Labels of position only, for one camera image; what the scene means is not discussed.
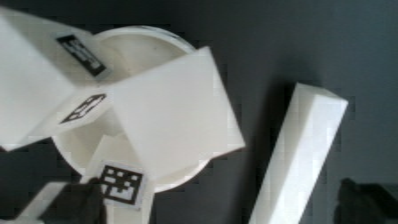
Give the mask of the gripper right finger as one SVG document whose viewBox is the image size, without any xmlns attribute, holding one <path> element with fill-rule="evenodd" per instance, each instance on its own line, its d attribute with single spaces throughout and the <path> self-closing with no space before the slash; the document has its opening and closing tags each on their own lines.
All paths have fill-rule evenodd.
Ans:
<svg viewBox="0 0 398 224">
<path fill-rule="evenodd" d="M 398 184 L 342 180 L 334 224 L 398 224 Z"/>
</svg>

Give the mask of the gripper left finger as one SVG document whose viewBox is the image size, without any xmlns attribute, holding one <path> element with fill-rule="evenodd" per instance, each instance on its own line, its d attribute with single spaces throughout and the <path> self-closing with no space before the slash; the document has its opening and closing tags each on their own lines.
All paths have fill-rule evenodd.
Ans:
<svg viewBox="0 0 398 224">
<path fill-rule="evenodd" d="M 107 224 L 100 181 L 50 182 L 11 224 Z"/>
</svg>

